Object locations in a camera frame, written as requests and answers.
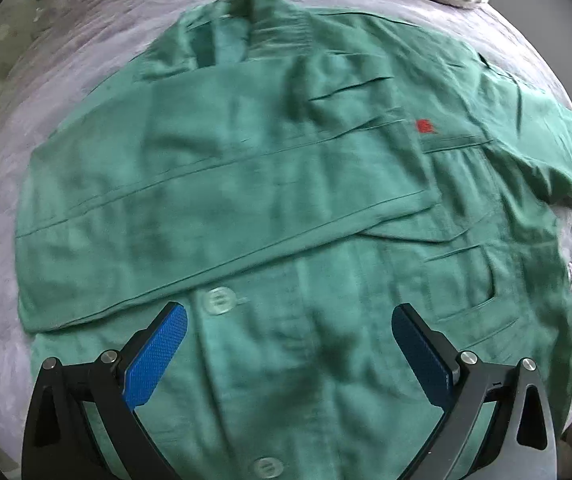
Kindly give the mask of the green button-up shirt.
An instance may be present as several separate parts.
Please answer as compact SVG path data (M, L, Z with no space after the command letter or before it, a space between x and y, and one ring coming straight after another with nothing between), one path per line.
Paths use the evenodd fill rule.
M31 155L15 237L31 362L83 362L169 301L188 333L142 419L187 479L397 477L438 420L407 302L572 396L553 205L572 111L441 32L218 0L183 14Z

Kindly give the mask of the grey embossed plush blanket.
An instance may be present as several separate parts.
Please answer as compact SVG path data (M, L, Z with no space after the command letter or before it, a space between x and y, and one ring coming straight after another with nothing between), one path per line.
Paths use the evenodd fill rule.
M145 52L179 18L218 0L52 0L52 24L10 77L0 110L0 447L19 458L41 364L20 322L15 237L32 153L108 77ZM536 49L492 6L472 10L431 0L286 0L307 9L365 11L441 32L489 64L546 92L572 111ZM572 296L572 198L552 207ZM572 396L563 426L572 422Z

